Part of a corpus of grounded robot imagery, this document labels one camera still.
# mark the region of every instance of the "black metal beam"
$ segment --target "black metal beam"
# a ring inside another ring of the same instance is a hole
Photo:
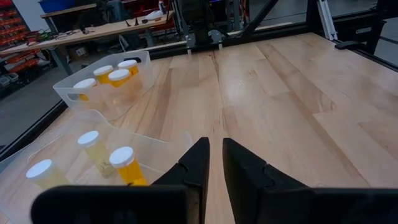
[[[366,42],[367,51],[374,54],[376,51],[377,43],[379,42],[381,31],[383,30],[386,22],[382,20],[375,21],[370,31],[369,39]]]
[[[187,53],[186,43],[149,50],[149,56],[151,60],[173,57],[176,55],[182,55],[186,53]]]
[[[248,26],[246,26],[242,32],[240,32],[237,36],[237,38],[245,38],[252,34],[254,30],[257,28],[257,26],[260,25],[262,20],[268,15],[268,13],[271,11],[271,9],[276,5],[278,0],[269,0],[264,7],[261,9],[259,14],[256,16],[256,18],[251,21]]]
[[[390,38],[388,38],[388,37],[380,36],[380,39],[385,40],[385,41],[387,41],[387,42],[390,42],[390,43],[392,43],[392,44],[398,44],[398,40],[393,40],[393,39],[390,39]]]
[[[264,30],[256,30],[250,36],[245,38],[231,38],[223,41],[223,46],[232,46],[238,44],[245,44],[260,40],[269,40],[273,38],[286,37],[289,35],[304,34],[310,32],[309,26],[305,22],[296,24],[289,24],[280,27],[271,27]]]
[[[37,120],[28,130],[22,133],[8,146],[0,151],[0,161],[13,155],[23,147],[34,141],[50,124],[58,118],[68,106],[61,100]]]
[[[333,17],[333,23],[335,24],[336,31],[338,31],[339,29],[347,29],[354,26],[369,27],[377,18],[378,14],[375,10],[367,10],[363,12],[335,16]]]
[[[311,30],[322,29],[321,19],[318,11],[318,0],[307,1],[307,16],[305,22],[311,28]]]

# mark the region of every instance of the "red storage bin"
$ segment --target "red storage bin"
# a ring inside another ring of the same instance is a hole
[[[0,7],[6,7],[6,6],[11,6],[12,1],[11,0],[0,0]]]
[[[18,73],[20,71],[22,71],[25,68],[29,68],[29,67],[33,67],[34,65],[37,64],[37,62],[39,62],[39,59],[37,58],[32,58],[20,65],[15,66],[14,68],[10,69],[9,72],[10,73]]]

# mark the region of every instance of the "cable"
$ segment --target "cable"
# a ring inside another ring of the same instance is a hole
[[[49,58],[49,60],[50,60],[50,58],[51,58],[51,54],[50,54],[49,50],[47,50],[47,49],[43,49],[43,50],[45,50],[45,51],[47,52],[47,57],[48,57],[48,58]]]
[[[49,29],[50,29],[50,28],[48,28],[48,29],[39,29],[37,32],[40,33],[40,31],[42,30],[43,33],[40,33],[40,34],[44,34],[44,33],[46,33],[46,31],[49,30]]]
[[[68,32],[65,32],[65,33],[59,33],[59,34],[56,36],[56,39],[57,39],[57,40],[64,39],[64,38],[69,37],[70,35],[77,34],[77,33],[79,33],[79,32],[80,32],[80,30],[72,30],[72,31],[68,31]]]

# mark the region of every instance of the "gray floor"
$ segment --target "gray floor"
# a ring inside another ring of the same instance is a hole
[[[250,0],[251,19],[261,10],[266,0]],[[333,16],[359,12],[373,7],[376,0],[328,0]],[[269,15],[263,20],[262,26],[282,22],[305,21],[307,0],[279,0]],[[390,19],[384,26],[382,35],[398,40],[398,19]],[[398,65],[398,45],[380,40],[376,55]],[[90,63],[103,57],[104,54],[71,63],[73,71],[80,69],[82,63]],[[60,100],[53,90],[53,84],[65,78],[59,68],[54,68],[30,83],[26,87],[0,101],[0,146],[9,144],[28,127],[46,113]]]

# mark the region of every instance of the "wood plank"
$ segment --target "wood plank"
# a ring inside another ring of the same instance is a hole
[[[97,7],[97,4],[93,3],[93,4],[84,5],[84,6],[72,7],[72,8],[69,8],[69,9],[61,10],[61,11],[49,12],[49,13],[40,15],[40,17],[44,19],[46,17],[62,15],[62,14],[66,14],[66,13],[69,13],[69,12],[82,11],[82,10],[85,10],[85,9],[92,9],[92,8],[95,8],[95,7]]]
[[[312,187],[397,188],[398,74],[333,45],[303,34],[154,60],[154,87],[112,124],[166,141],[210,138],[207,223],[234,222],[225,137]]]
[[[174,11],[170,11],[169,18],[174,15]],[[74,42],[80,42],[84,40],[92,40],[95,38],[104,37],[107,35],[114,35],[114,34],[121,34],[123,32],[129,32],[134,30],[142,30],[158,25],[162,25],[166,23],[167,15],[163,15],[159,21],[148,21],[146,24],[142,23],[142,20],[145,16],[138,17],[139,25],[135,26],[135,19],[128,19],[127,22],[131,26],[127,26],[125,21],[122,22],[115,22],[115,23],[108,23],[98,27],[87,27],[86,30],[90,31],[89,34],[83,34],[80,30],[76,30],[77,33],[69,35],[67,37],[63,37],[60,39],[52,39],[43,41],[39,44],[27,46],[27,44],[22,44],[17,47],[12,47],[10,49],[3,50],[0,54],[11,54],[14,52],[21,52],[25,50],[32,50],[32,49],[42,49],[42,48],[49,48],[54,47],[57,45],[62,44],[71,44]]]
[[[8,218],[6,216],[6,214],[4,214],[3,212],[0,212],[0,224],[6,224],[8,221]]]

